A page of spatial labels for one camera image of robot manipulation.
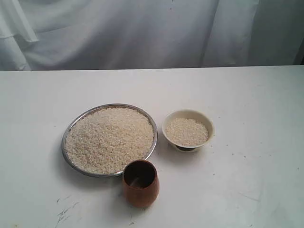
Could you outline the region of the brown wooden cup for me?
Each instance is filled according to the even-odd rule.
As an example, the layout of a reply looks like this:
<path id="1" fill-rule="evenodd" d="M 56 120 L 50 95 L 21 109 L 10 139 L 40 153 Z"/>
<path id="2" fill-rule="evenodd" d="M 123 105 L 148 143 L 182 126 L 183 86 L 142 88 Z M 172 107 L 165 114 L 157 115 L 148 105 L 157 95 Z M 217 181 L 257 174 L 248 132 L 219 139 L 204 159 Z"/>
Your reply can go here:
<path id="1" fill-rule="evenodd" d="M 160 183 L 155 166 L 146 160 L 129 163 L 123 171 L 123 195 L 137 208 L 151 206 L 158 197 Z"/>

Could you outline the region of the cream ceramic rice bowl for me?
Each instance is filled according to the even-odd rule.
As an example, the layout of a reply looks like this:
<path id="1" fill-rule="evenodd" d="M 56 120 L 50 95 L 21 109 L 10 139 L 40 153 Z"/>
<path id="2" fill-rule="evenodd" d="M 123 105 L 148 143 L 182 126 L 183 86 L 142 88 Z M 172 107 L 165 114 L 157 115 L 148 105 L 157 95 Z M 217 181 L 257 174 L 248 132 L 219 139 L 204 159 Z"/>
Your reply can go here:
<path id="1" fill-rule="evenodd" d="M 162 132 L 171 146 L 182 152 L 195 152 L 214 136 L 211 120 L 194 110 L 178 110 L 162 123 Z"/>

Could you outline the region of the round steel rice tray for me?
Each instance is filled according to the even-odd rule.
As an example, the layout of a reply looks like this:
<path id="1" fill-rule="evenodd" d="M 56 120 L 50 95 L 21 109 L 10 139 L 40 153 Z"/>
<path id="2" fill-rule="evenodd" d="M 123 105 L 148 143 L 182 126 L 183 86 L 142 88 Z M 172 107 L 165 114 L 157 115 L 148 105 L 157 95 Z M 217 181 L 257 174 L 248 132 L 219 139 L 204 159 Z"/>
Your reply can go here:
<path id="1" fill-rule="evenodd" d="M 123 173 L 127 164 L 147 160 L 158 138 L 155 121 L 130 104 L 106 104 L 79 115 L 66 129 L 61 152 L 77 172 L 91 177 Z"/>

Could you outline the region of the white backdrop curtain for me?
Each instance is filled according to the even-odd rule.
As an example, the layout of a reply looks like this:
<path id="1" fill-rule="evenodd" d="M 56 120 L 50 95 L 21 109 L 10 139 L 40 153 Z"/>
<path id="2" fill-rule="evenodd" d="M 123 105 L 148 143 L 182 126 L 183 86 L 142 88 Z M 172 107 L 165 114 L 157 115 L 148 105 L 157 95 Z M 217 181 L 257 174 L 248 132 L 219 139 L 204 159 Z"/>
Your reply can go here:
<path id="1" fill-rule="evenodd" d="M 301 0 L 3 0 L 2 71 L 299 64 Z"/>

